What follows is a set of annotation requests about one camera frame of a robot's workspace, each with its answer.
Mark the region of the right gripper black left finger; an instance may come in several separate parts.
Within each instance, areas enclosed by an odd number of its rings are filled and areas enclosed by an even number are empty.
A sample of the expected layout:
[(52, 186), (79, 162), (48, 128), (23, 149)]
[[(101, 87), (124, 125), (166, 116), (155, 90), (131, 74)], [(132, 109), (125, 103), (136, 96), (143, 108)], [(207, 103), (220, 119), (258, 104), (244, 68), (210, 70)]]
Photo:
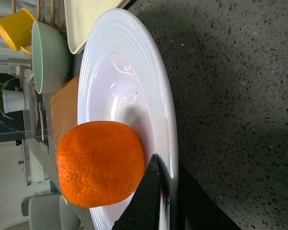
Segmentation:
[(115, 221), (114, 230), (157, 230), (159, 228), (161, 172), (152, 155), (129, 205)]

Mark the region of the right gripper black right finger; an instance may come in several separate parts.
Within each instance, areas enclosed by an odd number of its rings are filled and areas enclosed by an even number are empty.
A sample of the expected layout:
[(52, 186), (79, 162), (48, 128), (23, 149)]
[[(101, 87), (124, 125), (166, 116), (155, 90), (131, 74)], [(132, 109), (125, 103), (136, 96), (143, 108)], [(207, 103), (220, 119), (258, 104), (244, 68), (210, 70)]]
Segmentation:
[(239, 230), (201, 188), (189, 171), (179, 163), (179, 230)]

